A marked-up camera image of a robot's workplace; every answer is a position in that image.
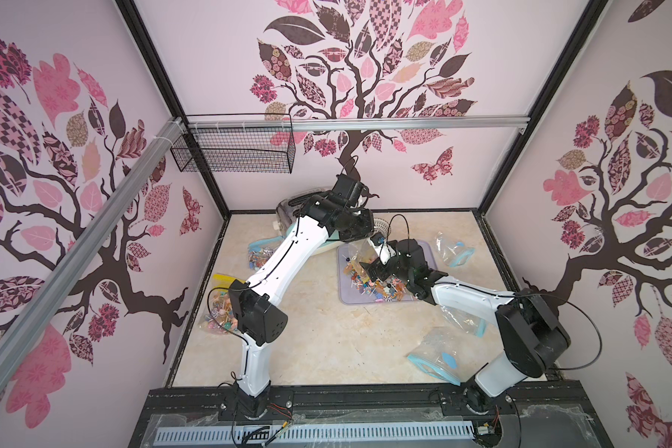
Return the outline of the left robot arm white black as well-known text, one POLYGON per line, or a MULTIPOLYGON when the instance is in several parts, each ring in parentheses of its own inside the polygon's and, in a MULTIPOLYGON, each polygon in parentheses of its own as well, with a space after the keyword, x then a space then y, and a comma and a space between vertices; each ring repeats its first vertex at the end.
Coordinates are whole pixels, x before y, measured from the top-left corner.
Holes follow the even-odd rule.
POLYGON ((279 306, 289 285, 330 238, 349 243, 373 233, 370 192, 362 182, 338 175, 334 186, 311 195, 295 212, 295 223, 265 265, 245 282, 227 289, 237 319, 233 333, 242 341, 236 374, 236 408, 249 419, 266 413, 271 378, 272 343, 286 329, 289 317, 279 306))

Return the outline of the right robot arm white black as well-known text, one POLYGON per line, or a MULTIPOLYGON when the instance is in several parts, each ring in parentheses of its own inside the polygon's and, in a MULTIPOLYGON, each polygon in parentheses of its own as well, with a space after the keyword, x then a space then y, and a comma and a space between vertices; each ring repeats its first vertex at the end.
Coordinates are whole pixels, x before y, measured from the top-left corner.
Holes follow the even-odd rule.
POLYGON ((566 300, 530 289, 511 292, 470 285, 430 268, 414 239, 388 241, 377 233, 368 243, 376 259, 361 266, 371 280, 398 278, 422 302, 454 308, 497 327, 502 351, 462 386, 462 401, 472 413, 487 414, 507 389, 545 374, 571 346, 558 320, 558 308, 566 300))

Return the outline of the candy bag blue zip front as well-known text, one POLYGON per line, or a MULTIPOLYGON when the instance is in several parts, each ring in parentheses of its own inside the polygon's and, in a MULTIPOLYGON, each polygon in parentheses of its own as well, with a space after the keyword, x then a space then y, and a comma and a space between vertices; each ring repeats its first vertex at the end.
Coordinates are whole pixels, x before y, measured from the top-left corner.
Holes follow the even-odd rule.
POLYGON ((465 265, 475 253, 475 249, 466 246, 462 241, 452 240, 440 231, 435 236, 436 250, 444 264, 448 267, 465 265))

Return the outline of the lavender plastic tray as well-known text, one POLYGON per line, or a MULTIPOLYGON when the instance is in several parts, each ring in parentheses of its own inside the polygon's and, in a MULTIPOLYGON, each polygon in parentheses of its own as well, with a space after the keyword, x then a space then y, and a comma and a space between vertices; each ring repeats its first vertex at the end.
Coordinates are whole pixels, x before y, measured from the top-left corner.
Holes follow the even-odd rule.
POLYGON ((344 304, 426 301, 430 289, 448 276, 437 269, 429 245, 392 240, 382 248, 369 239, 338 249, 340 300, 344 304))

